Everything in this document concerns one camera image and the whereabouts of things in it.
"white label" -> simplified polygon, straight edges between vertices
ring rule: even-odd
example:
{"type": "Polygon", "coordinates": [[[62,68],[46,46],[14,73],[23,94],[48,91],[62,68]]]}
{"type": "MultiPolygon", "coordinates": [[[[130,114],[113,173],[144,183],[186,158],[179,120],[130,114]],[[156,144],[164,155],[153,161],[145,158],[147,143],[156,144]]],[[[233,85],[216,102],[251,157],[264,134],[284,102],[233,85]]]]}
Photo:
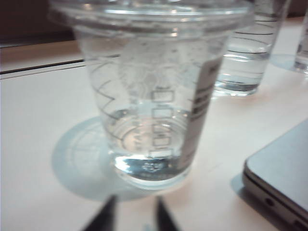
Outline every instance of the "white label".
{"type": "Polygon", "coordinates": [[[191,120],[188,124],[185,141],[182,146],[182,155],[178,168],[188,166],[193,160],[221,60],[222,58],[208,61],[200,70],[197,90],[192,104],[191,120]]]}

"white table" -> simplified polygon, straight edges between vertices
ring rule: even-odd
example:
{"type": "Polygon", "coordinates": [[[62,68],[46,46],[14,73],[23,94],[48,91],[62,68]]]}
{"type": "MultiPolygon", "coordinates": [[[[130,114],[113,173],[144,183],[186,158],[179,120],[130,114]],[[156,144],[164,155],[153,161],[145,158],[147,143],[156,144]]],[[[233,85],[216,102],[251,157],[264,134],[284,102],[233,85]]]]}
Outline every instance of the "white table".
{"type": "MultiPolygon", "coordinates": [[[[284,23],[273,62],[292,59],[301,20],[284,23]]],[[[123,198],[117,230],[154,230],[155,196],[102,166],[104,137],[85,67],[57,68],[1,77],[1,230],[82,230],[114,192],[123,198]]],[[[181,229],[281,227],[240,197],[238,174],[248,156],[307,117],[308,78],[272,64],[255,95],[214,96],[190,175],[180,188],[163,192],[181,229]]]]}

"glass of water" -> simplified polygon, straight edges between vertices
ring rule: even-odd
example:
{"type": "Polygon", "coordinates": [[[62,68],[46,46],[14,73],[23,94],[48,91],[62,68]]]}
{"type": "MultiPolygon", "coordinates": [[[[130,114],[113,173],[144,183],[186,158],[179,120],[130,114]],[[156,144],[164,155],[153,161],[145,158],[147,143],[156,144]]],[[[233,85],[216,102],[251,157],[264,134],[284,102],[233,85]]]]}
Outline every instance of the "glass of water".
{"type": "Polygon", "coordinates": [[[51,1],[51,17],[72,26],[112,165],[149,190],[186,176],[229,34],[253,22],[242,0],[51,1]]]}
{"type": "Polygon", "coordinates": [[[308,74],[308,8],[306,10],[302,35],[297,48],[294,67],[305,74],[308,74]]]}
{"type": "Polygon", "coordinates": [[[216,91],[231,96],[256,92],[289,4],[290,0],[255,0],[255,23],[229,39],[216,91]]]}

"cup lid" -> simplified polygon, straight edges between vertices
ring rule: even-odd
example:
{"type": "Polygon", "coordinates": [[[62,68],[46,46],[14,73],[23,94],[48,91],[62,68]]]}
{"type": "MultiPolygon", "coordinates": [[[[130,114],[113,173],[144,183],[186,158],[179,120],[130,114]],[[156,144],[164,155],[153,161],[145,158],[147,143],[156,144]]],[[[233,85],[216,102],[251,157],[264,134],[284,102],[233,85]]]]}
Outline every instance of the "cup lid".
{"type": "Polygon", "coordinates": [[[150,33],[154,28],[234,30],[253,23],[245,0],[50,0],[49,17],[68,26],[150,33]]]}

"silver laptop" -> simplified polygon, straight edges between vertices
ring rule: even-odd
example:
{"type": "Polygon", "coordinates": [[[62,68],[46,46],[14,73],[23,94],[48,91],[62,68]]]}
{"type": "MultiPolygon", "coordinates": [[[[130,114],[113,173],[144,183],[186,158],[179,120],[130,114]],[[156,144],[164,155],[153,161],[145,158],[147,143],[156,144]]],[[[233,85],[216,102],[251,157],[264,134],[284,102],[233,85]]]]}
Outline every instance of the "silver laptop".
{"type": "Polygon", "coordinates": [[[243,183],[295,230],[308,231],[308,119],[249,157],[243,183]]]}

